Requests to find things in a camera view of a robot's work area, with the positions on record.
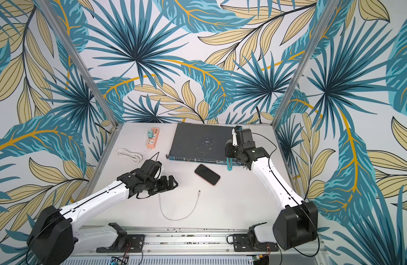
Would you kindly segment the black phone pink case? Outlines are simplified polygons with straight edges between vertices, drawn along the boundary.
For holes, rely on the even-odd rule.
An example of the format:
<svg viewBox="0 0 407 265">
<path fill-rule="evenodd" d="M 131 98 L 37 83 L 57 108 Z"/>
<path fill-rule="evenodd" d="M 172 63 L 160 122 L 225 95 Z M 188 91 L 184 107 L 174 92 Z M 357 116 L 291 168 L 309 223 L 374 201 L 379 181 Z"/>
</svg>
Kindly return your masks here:
<svg viewBox="0 0 407 265">
<path fill-rule="evenodd" d="M 208 182 L 210 185 L 216 185 L 218 181 L 221 179 L 220 175 L 215 173 L 214 171 L 210 170 L 205 165 L 199 165 L 194 173 L 201 177 L 203 180 Z"/>
</svg>

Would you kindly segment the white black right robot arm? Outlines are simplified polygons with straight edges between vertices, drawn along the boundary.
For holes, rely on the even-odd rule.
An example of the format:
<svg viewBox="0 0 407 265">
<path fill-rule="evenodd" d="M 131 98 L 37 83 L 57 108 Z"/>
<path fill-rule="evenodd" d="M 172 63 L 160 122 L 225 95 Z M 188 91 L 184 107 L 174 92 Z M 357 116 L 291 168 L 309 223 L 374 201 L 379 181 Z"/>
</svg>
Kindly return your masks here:
<svg viewBox="0 0 407 265">
<path fill-rule="evenodd" d="M 284 180 L 271 162 L 264 148 L 256 148 L 253 142 L 233 144 L 227 141 L 225 156 L 245 165 L 265 185 L 274 199 L 276 220 L 260 223 L 249 228 L 252 245 L 274 243 L 282 250 L 312 242 L 320 244 L 318 236 L 318 209 L 314 203 L 305 202 Z"/>
</svg>

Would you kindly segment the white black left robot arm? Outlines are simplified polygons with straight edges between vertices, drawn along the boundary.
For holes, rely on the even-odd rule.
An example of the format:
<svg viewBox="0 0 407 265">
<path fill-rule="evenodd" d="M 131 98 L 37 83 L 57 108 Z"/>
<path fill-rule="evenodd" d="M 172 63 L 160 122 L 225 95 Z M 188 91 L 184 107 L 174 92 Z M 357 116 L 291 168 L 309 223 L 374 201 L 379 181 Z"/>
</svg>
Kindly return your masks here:
<svg viewBox="0 0 407 265">
<path fill-rule="evenodd" d="M 28 239 L 27 253 L 41 265 L 60 265 L 72 254 L 105 248 L 125 252 L 131 246 L 127 232 L 117 223 L 97 229 L 83 225 L 106 209 L 146 191 L 155 195 L 178 186 L 173 176 L 159 177 L 136 169 L 119 176 L 104 189 L 61 208 L 49 206 L 41 211 Z"/>
</svg>

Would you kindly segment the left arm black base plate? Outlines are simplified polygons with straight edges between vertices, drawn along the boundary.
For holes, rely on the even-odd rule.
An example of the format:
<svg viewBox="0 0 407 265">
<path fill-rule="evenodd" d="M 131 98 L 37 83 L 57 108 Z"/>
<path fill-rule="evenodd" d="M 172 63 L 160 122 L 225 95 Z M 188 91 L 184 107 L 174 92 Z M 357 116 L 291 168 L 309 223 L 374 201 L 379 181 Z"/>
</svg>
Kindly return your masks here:
<svg viewBox="0 0 407 265">
<path fill-rule="evenodd" d="M 110 247 L 99 247 L 97 253 L 114 254 L 114 253 L 140 253 L 143 250 L 145 235 L 127 234 L 116 241 Z"/>
</svg>

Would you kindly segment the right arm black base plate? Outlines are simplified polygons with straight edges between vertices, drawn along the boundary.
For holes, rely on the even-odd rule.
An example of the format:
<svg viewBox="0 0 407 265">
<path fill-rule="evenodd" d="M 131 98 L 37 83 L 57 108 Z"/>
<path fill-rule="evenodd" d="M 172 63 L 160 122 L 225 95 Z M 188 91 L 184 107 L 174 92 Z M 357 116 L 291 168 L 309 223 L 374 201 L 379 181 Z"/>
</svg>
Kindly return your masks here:
<svg viewBox="0 0 407 265">
<path fill-rule="evenodd" d="M 278 245 L 272 242 L 259 242 L 254 236 L 232 234 L 227 236 L 227 243 L 233 245 L 235 252 L 277 252 Z"/>
</svg>

